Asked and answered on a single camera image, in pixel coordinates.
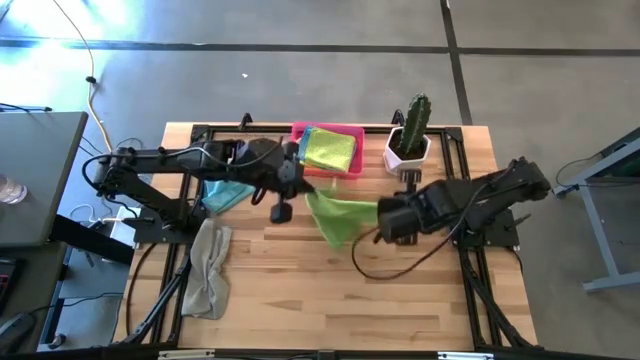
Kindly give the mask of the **lime microfiber towel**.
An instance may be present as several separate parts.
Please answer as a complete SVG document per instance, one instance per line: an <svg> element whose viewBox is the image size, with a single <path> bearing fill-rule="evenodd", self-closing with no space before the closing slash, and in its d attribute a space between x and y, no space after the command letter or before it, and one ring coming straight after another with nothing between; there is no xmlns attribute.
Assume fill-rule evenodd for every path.
<svg viewBox="0 0 640 360"><path fill-rule="evenodd" d="M355 149L356 138L354 136L314 127L305 165L347 172L351 166Z"/></svg>

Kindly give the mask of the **green microfiber towel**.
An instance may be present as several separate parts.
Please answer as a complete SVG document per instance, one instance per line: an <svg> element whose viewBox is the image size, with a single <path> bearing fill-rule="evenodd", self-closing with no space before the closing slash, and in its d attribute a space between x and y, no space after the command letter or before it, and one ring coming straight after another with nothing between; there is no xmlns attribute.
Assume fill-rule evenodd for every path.
<svg viewBox="0 0 640 360"><path fill-rule="evenodd" d="M376 202L336 199L322 191L307 193L305 201L331 249L352 241L363 226L377 224Z"/></svg>

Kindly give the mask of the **pink plastic bin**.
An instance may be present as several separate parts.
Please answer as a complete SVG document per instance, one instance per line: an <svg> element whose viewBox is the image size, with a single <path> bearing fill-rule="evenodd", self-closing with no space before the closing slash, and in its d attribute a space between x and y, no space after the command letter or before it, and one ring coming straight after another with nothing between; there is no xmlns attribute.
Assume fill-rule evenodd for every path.
<svg viewBox="0 0 640 360"><path fill-rule="evenodd" d="M364 147L364 129L357 126L330 124L330 123L310 123L310 122L295 122L291 127L290 139L297 143L297 140L301 137L306 126L312 125L314 127L323 128L336 133L342 133L352 135L356 138L356 149L354 157L351 162L351 166L347 172L338 172L333 170L326 170L310 165L304 166L305 176L317 176L317 177L338 177L344 179L355 179L362 172L363 168L363 147Z"/></svg>

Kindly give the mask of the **grey microfiber towel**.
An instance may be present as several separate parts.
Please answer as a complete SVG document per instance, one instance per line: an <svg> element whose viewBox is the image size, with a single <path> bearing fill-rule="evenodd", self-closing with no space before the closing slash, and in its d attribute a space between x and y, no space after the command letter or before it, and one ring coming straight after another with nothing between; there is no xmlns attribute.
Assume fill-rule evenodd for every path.
<svg viewBox="0 0 640 360"><path fill-rule="evenodd" d="M232 230L217 218L202 223L190 250L191 269L181 314L210 320L220 319L227 308L230 285L222 275Z"/></svg>

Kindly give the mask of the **white faceted plant pot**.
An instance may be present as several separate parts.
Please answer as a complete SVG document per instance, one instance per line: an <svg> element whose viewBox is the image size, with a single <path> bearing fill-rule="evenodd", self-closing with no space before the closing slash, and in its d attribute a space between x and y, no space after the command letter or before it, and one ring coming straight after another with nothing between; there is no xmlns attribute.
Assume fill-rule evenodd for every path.
<svg viewBox="0 0 640 360"><path fill-rule="evenodd" d="M431 147L431 140L424 135L419 146L420 154L417 158L411 158L408 160L400 158L392 149L392 140L401 135L401 130L401 127L394 127L391 129L384 148L383 159L386 171L392 175L398 175L403 170L420 170Z"/></svg>

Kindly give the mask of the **green cactus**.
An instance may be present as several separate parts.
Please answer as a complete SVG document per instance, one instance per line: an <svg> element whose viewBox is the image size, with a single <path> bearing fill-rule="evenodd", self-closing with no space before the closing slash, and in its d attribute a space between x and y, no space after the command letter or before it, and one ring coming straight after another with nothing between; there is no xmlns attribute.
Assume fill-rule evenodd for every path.
<svg viewBox="0 0 640 360"><path fill-rule="evenodd" d="M399 155L408 159L417 155L431 116L431 102L424 93L416 94L409 105L405 125L397 146Z"/></svg>

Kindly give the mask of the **white box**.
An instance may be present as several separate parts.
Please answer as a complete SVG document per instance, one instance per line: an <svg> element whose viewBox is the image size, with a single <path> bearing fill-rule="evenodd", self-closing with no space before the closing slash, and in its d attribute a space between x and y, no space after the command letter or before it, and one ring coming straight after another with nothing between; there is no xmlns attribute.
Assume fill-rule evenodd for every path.
<svg viewBox="0 0 640 360"><path fill-rule="evenodd" d="M120 207L117 215L115 216L115 221L112 222L110 237L124 245L135 248L136 244L134 242L134 238L136 230L122 222L123 219L132 217L133 214L130 211L126 210L124 207Z"/></svg>

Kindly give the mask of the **grey metal desk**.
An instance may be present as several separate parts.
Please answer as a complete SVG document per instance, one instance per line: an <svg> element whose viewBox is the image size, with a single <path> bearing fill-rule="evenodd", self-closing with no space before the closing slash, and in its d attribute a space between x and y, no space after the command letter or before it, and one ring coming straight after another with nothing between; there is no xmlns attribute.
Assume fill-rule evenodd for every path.
<svg viewBox="0 0 640 360"><path fill-rule="evenodd" d="M591 160L594 160L592 165L571 176L568 180L560 179L562 171L567 167ZM580 194L607 270L606 276L582 284L587 293L640 285L640 271L622 273L619 270L609 245L603 218L598 212L592 195L593 189L609 190L640 185L640 174L638 176L618 176L615 174L617 168L628 167L630 164L636 163L640 165L640 127L590 157L566 163L556 172L556 186L552 189L554 196L563 198L574 191Z"/></svg>

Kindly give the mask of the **black bar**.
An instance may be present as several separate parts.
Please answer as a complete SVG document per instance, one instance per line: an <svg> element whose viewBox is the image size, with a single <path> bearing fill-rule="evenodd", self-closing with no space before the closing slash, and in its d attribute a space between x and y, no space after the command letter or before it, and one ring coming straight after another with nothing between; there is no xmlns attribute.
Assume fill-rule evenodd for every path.
<svg viewBox="0 0 640 360"><path fill-rule="evenodd" d="M123 244L61 215L56 215L54 218L49 240L64 242L74 248L125 265L130 265L134 256L134 249L130 245Z"/></svg>

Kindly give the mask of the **dark grey side table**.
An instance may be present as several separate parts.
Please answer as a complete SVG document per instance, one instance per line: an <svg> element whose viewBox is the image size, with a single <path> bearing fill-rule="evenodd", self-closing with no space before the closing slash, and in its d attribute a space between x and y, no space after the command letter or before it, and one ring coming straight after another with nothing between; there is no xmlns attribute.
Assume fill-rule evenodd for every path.
<svg viewBox="0 0 640 360"><path fill-rule="evenodd" d="M85 112L0 114L0 175L27 188L17 204L0 201L0 248L48 240L87 120Z"/></svg>

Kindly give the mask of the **clear drinking glass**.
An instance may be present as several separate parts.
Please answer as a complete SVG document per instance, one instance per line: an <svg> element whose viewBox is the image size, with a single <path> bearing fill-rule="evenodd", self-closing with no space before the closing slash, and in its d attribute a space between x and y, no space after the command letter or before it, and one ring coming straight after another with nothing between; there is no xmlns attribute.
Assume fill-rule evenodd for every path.
<svg viewBox="0 0 640 360"><path fill-rule="evenodd" d="M4 174L0 174L0 203L17 204L28 194L26 186L16 182Z"/></svg>

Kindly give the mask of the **black controller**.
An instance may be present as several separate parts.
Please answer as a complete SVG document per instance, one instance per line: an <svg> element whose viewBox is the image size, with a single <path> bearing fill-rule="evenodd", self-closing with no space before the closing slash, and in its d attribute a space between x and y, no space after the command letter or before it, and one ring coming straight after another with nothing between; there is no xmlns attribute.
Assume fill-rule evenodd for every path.
<svg viewBox="0 0 640 360"><path fill-rule="evenodd" d="M18 282L23 263L22 259L0 257L0 314Z"/></svg>

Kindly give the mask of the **black aluminium table frame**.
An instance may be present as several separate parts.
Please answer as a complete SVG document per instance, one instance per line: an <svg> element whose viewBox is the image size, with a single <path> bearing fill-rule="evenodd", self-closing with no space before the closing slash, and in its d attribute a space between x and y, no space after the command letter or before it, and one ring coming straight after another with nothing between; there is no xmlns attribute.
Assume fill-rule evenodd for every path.
<svg viewBox="0 0 640 360"><path fill-rule="evenodd" d="M161 145L182 148L201 125L215 138L289 138L292 125L253 123L241 131L230 123L168 123ZM402 190L387 173L383 152L392 125L367 128L363 170L354 180L311 177L335 197L376 201ZM465 175L492 172L496 165L486 126L460 126L467 159ZM164 342L173 335L181 348L320 349L320 350L472 350L473 339L465 285L454 246L447 244L415 270L392 281L364 278L354 267L350 246L332 250L316 227L303 196L291 201L293 218L283 225L269 221L277 196L267 194L257 206L246 199L221 220L232 228L223 274L230 283L229 305L220 320L184 317L176 297L167 305L162 325L143 341ZM393 274L442 242L447 231L423 236L417 246L371 243L357 247L357 261L371 274ZM179 267L184 247L157 245L142 262L128 311L131 329L147 316ZM523 276L509 250L485 250L493 296L520 332L537 344Z"/></svg>

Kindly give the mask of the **silver metal bracket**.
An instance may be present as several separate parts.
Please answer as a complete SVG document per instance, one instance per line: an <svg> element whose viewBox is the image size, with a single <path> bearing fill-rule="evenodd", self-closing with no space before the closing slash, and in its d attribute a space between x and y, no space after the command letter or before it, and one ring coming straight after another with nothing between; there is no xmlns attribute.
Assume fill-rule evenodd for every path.
<svg viewBox="0 0 640 360"><path fill-rule="evenodd" d="M160 351L157 360L213 360L214 350L208 349L174 349Z"/></svg>
<svg viewBox="0 0 640 360"><path fill-rule="evenodd" d="M491 353L439 351L438 360L495 360Z"/></svg>

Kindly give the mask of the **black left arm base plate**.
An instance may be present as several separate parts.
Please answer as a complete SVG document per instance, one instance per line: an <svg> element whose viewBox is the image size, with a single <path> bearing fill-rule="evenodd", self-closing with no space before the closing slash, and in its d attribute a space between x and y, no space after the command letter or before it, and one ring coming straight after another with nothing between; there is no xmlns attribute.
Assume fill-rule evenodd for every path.
<svg viewBox="0 0 640 360"><path fill-rule="evenodd" d="M165 225L150 217L130 218L124 223L135 230L134 242L145 244L191 244L199 230L195 225Z"/></svg>

